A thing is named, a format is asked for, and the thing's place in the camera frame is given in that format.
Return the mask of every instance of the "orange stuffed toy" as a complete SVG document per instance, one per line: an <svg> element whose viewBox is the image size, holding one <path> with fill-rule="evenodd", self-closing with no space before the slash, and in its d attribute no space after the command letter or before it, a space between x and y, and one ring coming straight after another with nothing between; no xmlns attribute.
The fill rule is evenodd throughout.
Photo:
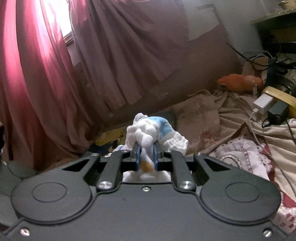
<svg viewBox="0 0 296 241"><path fill-rule="evenodd" d="M231 74L224 76L217 81L220 85L224 85L231 92L252 92L253 87L257 85L258 90L263 89L262 79L255 76L243 76L240 74Z"/></svg>

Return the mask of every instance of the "blanket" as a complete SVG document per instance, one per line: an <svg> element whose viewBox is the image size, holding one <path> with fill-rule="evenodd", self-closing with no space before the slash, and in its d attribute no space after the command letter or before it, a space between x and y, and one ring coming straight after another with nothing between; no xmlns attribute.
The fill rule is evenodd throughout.
<svg viewBox="0 0 296 241"><path fill-rule="evenodd" d="M175 111L177 130L189 141L187 155L196 152L209 154L278 186L282 200L274 220L291 233L296 227L295 196L279 167L296 188L296 147L287 125L263 129L261 121L264 116L256 116L252 128L278 165L265 156L248 126L253 101L252 95L241 96L222 90L211 95L207 91L199 91L171 108ZM296 120L288 122L295 136Z"/></svg>

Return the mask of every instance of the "bowl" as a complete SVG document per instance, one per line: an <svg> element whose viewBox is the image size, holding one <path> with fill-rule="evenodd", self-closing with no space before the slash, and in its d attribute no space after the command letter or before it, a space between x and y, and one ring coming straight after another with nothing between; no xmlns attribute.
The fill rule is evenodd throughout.
<svg viewBox="0 0 296 241"><path fill-rule="evenodd" d="M296 0L285 0L279 3L279 6L283 9L283 10L289 10L289 9L293 9L296 8Z"/></svg>

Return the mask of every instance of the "circular cover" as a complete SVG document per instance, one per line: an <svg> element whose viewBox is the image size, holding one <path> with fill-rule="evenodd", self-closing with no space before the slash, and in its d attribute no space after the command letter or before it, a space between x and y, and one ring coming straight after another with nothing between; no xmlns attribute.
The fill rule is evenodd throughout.
<svg viewBox="0 0 296 241"><path fill-rule="evenodd" d="M91 190L77 173L45 172L20 183L11 202L16 212L35 222L57 222L81 211Z"/></svg>
<svg viewBox="0 0 296 241"><path fill-rule="evenodd" d="M36 186L33 197L39 202L56 202L67 194L67 188L60 183L43 183Z"/></svg>
<svg viewBox="0 0 296 241"><path fill-rule="evenodd" d="M249 183L232 183L225 192L229 198L237 202L253 202L260 196L260 190Z"/></svg>
<svg viewBox="0 0 296 241"><path fill-rule="evenodd" d="M247 172L226 172L211 176L201 189L201 201L211 213L235 224L256 223L275 214L281 195L273 183Z"/></svg>

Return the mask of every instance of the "sunlight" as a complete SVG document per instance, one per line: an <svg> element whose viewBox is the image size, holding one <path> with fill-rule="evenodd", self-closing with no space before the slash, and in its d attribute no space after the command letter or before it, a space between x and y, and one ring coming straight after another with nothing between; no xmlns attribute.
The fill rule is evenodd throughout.
<svg viewBox="0 0 296 241"><path fill-rule="evenodd" d="M71 32L69 6L67 0L49 0L49 2L57 14L57 22L61 27L63 37L65 37L69 32Z"/></svg>

